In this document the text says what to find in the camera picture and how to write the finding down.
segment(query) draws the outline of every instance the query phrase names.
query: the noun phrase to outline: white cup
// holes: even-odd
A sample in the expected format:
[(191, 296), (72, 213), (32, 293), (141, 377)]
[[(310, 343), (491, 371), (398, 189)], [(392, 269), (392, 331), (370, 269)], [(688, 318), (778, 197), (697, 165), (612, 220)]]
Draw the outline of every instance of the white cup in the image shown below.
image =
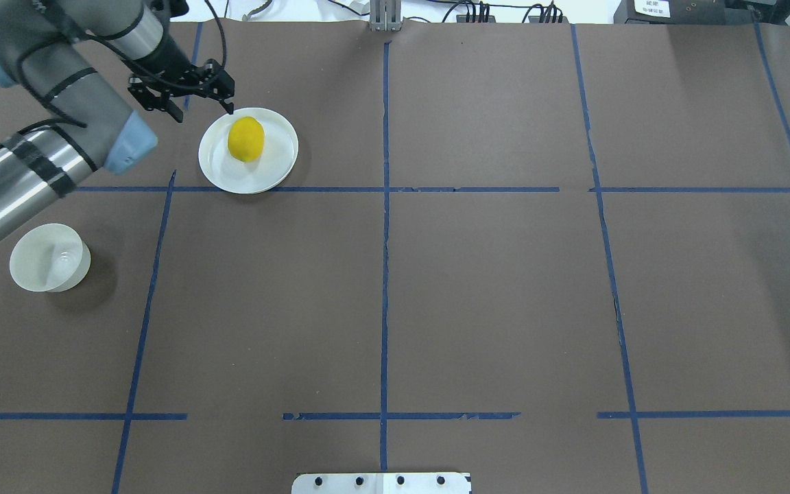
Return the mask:
[(75, 287), (91, 268), (91, 251), (66, 225), (48, 223), (23, 235), (12, 250), (10, 272), (31, 292), (62, 292)]

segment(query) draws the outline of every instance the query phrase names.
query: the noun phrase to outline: yellow fruit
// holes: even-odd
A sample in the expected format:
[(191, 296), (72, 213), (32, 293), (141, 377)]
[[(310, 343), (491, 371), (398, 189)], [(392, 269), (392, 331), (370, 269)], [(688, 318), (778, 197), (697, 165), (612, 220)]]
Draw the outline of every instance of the yellow fruit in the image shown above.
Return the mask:
[(240, 161), (254, 161), (264, 150), (264, 128), (252, 117), (233, 122), (228, 134), (228, 151)]

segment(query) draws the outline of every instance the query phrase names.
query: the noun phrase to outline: label with printed text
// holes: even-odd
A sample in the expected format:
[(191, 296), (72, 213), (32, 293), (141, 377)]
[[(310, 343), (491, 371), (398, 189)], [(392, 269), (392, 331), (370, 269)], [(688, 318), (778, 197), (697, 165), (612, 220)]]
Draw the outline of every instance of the label with printed text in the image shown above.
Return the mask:
[(667, 0), (636, 0), (636, 13), (668, 18), (669, 2)]

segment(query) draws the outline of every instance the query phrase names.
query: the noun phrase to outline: white bowl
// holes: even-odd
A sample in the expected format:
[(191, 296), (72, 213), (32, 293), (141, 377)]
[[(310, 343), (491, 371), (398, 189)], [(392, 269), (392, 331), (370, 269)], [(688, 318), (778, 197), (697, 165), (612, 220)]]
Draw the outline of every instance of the white bowl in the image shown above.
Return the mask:
[[(233, 122), (254, 117), (264, 127), (261, 157), (242, 162), (228, 151)], [(229, 193), (263, 193), (285, 180), (298, 159), (298, 134), (284, 116), (266, 108), (240, 108), (206, 129), (197, 151), (200, 169), (216, 187)]]
[(75, 287), (91, 268), (91, 251), (74, 229), (48, 223), (23, 235), (12, 250), (10, 272), (31, 292), (62, 292)]

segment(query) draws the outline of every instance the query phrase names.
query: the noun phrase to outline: gray metal bracket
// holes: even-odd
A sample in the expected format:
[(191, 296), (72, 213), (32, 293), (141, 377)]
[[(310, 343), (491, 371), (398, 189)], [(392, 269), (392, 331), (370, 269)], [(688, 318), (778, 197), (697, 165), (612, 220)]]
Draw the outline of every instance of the gray metal bracket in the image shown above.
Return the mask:
[(401, 31), (401, 0), (370, 0), (371, 31)]

